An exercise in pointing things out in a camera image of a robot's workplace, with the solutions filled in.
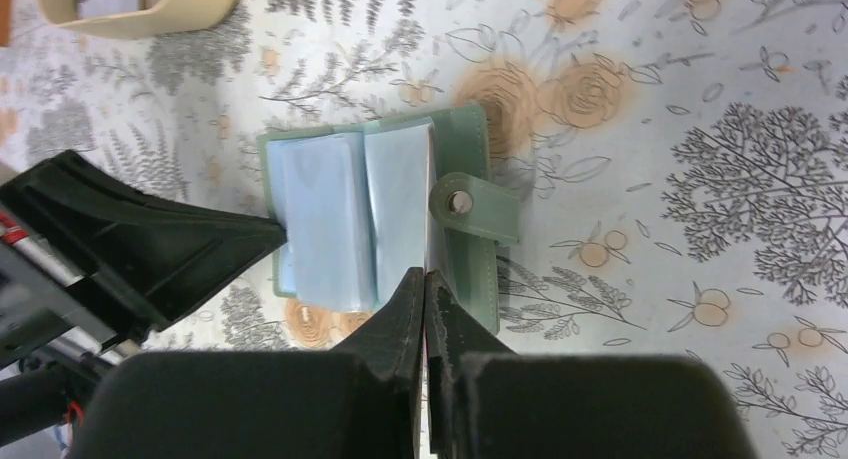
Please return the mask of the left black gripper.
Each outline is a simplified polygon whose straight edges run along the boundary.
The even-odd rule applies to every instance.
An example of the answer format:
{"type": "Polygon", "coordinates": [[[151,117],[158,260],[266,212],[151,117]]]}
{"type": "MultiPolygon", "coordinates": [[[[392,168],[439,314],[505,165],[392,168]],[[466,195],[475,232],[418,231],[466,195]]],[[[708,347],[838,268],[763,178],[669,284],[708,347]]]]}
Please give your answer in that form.
{"type": "Polygon", "coordinates": [[[274,220],[146,194],[68,150],[1,185],[1,363],[65,335],[128,356],[279,249],[274,220]]]}

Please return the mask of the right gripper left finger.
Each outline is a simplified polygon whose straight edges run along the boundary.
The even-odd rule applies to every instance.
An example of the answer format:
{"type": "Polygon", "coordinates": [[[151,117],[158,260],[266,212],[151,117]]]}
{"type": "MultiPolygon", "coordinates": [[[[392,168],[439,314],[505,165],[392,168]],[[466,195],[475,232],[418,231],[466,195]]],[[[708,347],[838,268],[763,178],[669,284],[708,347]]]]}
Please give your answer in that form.
{"type": "Polygon", "coordinates": [[[73,458],[415,458],[425,273],[326,351],[161,351],[98,386],[73,458]]]}

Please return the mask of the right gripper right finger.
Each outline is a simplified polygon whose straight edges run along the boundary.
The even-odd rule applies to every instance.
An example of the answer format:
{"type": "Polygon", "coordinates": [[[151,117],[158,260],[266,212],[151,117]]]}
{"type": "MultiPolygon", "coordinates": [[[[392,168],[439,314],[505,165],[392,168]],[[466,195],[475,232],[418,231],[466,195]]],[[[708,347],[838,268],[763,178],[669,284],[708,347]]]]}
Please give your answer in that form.
{"type": "Polygon", "coordinates": [[[658,355],[529,355],[425,279],[430,445],[441,458],[752,458],[705,364],[658,355]]]}

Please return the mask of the green card holder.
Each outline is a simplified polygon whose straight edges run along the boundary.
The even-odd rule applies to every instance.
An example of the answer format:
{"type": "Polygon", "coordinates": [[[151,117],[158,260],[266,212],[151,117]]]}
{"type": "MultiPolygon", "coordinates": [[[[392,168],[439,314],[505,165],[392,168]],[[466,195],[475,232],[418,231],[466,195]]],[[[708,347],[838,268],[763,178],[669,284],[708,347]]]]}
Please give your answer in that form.
{"type": "Polygon", "coordinates": [[[266,133],[258,146],[269,213],[288,234],[276,295],[372,312],[421,267],[498,331],[496,249],[519,240],[520,200],[491,179],[482,106],[266,133]]]}

